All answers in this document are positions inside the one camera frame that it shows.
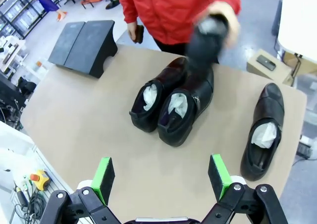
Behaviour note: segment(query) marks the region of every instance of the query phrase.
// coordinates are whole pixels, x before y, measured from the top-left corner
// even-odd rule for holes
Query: white tissue paper
[[[187,98],[184,94],[172,94],[168,105],[168,114],[170,114],[173,109],[175,109],[175,112],[180,115],[181,118],[184,118],[187,112],[187,106]]]
[[[254,131],[251,143],[268,149],[276,138],[276,132],[276,126],[273,122],[262,124]]]
[[[146,103],[145,106],[143,106],[145,111],[150,110],[150,108],[153,106],[155,100],[157,99],[158,90],[157,86],[155,84],[152,84],[151,86],[148,86],[143,91],[143,99]]]

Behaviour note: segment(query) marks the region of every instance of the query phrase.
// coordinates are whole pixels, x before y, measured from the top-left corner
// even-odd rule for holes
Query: person
[[[43,6],[44,10],[55,11],[58,13],[57,20],[61,21],[65,18],[66,13],[58,8],[58,6],[52,0],[38,0],[40,4]]]
[[[228,20],[226,45],[237,40],[240,24],[236,15],[240,0],[120,0],[128,34],[135,40],[140,17],[158,47],[164,52],[184,55],[194,23],[208,14],[222,14]]]

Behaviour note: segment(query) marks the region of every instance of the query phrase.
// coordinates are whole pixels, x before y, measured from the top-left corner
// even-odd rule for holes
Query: black phone
[[[265,58],[263,55],[258,56],[257,62],[270,71],[273,71],[276,68],[276,64],[270,61],[268,58]]]

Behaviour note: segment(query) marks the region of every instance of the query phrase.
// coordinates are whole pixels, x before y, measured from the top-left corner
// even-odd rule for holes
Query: shoe
[[[184,143],[193,123],[208,107],[213,96],[213,70],[192,73],[181,87],[166,99],[158,118],[158,134],[166,144]]]
[[[137,128],[145,132],[156,129],[159,111],[165,99],[186,80],[186,63],[184,57],[173,60],[156,78],[140,89],[130,111],[132,123]]]
[[[255,107],[253,125],[242,157],[240,171],[245,179],[256,181],[267,172],[281,141],[283,121],[284,102],[282,93],[276,84],[269,83],[262,90]],[[252,136],[256,128],[269,122],[272,122],[276,127],[276,138],[273,140],[271,147],[261,148],[251,142]]]

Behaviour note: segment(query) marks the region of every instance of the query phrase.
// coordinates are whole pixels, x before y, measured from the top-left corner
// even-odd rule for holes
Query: screw
[[[240,190],[241,186],[239,184],[236,184],[233,188],[234,188],[234,190]]]
[[[261,190],[261,192],[265,193],[265,192],[267,191],[267,188],[266,188],[265,186],[262,186],[262,187],[260,188],[260,190]]]
[[[83,194],[84,194],[84,195],[89,194],[89,190],[88,190],[88,189],[85,189],[85,190],[83,191]]]

